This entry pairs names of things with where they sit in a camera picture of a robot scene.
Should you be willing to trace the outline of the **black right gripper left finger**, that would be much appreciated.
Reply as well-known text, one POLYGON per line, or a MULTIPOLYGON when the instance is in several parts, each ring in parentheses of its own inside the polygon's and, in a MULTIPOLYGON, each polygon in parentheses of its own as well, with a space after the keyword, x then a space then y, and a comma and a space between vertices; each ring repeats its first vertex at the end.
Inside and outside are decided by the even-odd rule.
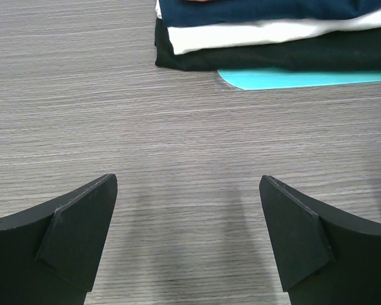
POLYGON ((92 291, 117 198, 103 175, 0 218, 0 304, 84 304, 92 291))

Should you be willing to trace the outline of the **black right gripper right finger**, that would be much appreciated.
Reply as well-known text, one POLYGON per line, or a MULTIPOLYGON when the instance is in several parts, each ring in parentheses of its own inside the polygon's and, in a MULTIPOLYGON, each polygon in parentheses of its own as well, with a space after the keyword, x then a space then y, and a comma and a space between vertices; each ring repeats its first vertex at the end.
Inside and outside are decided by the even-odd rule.
POLYGON ((381 304, 381 223, 268 175, 259 190, 281 286, 291 304, 381 304))

